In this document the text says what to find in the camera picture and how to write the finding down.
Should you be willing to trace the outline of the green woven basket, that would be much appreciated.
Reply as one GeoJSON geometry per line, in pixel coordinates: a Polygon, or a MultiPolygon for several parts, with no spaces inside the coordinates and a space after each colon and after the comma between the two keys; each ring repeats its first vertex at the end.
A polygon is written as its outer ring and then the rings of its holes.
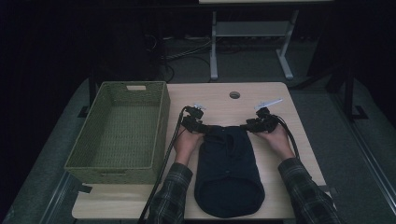
{"type": "Polygon", "coordinates": [[[88,184],[155,183],[169,109],[163,81],[104,82],[64,169],[88,184]]]}

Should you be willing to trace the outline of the grey metal floor rail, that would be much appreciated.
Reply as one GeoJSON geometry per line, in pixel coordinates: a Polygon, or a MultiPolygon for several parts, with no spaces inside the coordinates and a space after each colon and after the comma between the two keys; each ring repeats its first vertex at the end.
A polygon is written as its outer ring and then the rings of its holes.
{"type": "Polygon", "coordinates": [[[57,217],[62,207],[66,192],[70,186],[70,182],[70,174],[64,172],[57,187],[53,191],[52,196],[50,197],[49,203],[40,219],[39,224],[51,224],[52,221],[57,217]]]}
{"type": "Polygon", "coordinates": [[[347,101],[342,101],[341,98],[336,94],[332,94],[330,98],[332,99],[335,107],[341,114],[341,117],[343,118],[349,131],[352,133],[353,138],[357,142],[364,162],[368,166],[368,169],[373,179],[375,180],[375,183],[378,185],[384,199],[389,205],[389,209],[396,217],[396,188],[394,188],[389,182],[388,177],[384,173],[381,165],[377,161],[368,144],[368,139],[362,135],[361,130],[356,124],[357,120],[368,120],[369,118],[367,114],[359,105],[353,105],[351,107],[351,110],[348,111],[346,109],[347,101]]]}

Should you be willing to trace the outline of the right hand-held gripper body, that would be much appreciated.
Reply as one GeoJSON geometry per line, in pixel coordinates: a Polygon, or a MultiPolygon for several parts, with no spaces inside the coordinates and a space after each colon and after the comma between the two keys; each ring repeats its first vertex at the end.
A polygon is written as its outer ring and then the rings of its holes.
{"type": "Polygon", "coordinates": [[[271,133],[279,123],[279,118],[276,115],[273,115],[268,107],[270,105],[275,105],[282,102],[282,99],[275,99],[266,102],[260,102],[255,106],[257,118],[254,120],[253,124],[253,132],[254,133],[262,133],[268,132],[271,133]]]}

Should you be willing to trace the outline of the person's left hand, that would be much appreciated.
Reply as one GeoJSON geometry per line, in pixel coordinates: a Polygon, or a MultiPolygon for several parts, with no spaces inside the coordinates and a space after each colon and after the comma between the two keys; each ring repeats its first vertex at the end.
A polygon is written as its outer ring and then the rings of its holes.
{"type": "Polygon", "coordinates": [[[203,133],[191,133],[184,126],[181,126],[174,143],[175,162],[187,166],[193,151],[202,143],[204,136],[203,133]]]}

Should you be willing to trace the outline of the black metal stand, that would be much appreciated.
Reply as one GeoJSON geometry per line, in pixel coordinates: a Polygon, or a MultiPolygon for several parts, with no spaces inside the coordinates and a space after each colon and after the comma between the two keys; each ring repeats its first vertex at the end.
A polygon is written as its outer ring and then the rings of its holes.
{"type": "Polygon", "coordinates": [[[367,114],[360,105],[353,103],[354,97],[354,74],[352,69],[348,67],[345,75],[345,91],[344,91],[344,106],[343,111],[346,118],[354,122],[357,119],[368,119],[367,114]]]}
{"type": "Polygon", "coordinates": [[[89,114],[89,111],[93,105],[94,99],[96,97],[96,94],[98,92],[98,76],[97,76],[97,72],[92,69],[92,71],[89,74],[88,77],[88,86],[89,86],[89,104],[88,105],[84,105],[79,113],[78,113],[78,117],[79,118],[86,118],[89,114]]]}

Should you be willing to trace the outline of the dark cloth garment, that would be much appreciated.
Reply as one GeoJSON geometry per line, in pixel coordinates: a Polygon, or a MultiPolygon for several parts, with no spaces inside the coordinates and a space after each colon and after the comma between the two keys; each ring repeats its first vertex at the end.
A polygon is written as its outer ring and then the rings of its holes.
{"type": "Polygon", "coordinates": [[[210,128],[199,149],[194,198],[214,217],[247,216],[261,208],[265,191],[245,130],[210,128]]]}

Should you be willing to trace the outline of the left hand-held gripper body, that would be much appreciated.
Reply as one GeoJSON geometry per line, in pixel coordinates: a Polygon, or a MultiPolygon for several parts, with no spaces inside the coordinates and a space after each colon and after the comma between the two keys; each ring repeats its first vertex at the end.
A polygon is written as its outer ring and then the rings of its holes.
{"type": "Polygon", "coordinates": [[[191,133],[199,132],[199,125],[203,124],[201,121],[202,116],[204,115],[203,109],[198,106],[189,106],[187,105],[184,110],[188,113],[181,122],[181,124],[191,133]]]}

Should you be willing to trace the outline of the white metal rack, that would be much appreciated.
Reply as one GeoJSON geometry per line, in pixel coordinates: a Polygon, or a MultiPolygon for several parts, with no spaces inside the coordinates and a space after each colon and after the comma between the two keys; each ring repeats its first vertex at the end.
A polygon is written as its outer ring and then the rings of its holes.
{"type": "Polygon", "coordinates": [[[276,50],[276,56],[287,80],[294,78],[290,70],[286,54],[289,44],[303,7],[312,7],[314,4],[330,4],[333,0],[198,0],[201,6],[214,7],[212,10],[211,24],[211,50],[210,75],[212,80],[219,78],[217,41],[220,37],[282,37],[283,45],[276,50]],[[233,10],[243,8],[252,11],[264,11],[268,7],[276,10],[290,10],[290,15],[286,20],[258,19],[251,21],[219,21],[218,12],[221,7],[229,7],[233,10]]]}

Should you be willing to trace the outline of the person's right hand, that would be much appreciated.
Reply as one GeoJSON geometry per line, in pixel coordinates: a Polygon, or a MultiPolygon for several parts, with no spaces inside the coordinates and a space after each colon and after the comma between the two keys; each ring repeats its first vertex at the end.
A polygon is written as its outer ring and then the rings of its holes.
{"type": "Polygon", "coordinates": [[[261,139],[264,139],[271,150],[282,160],[294,158],[295,155],[291,149],[290,141],[286,130],[278,124],[271,132],[256,133],[261,139]]]}

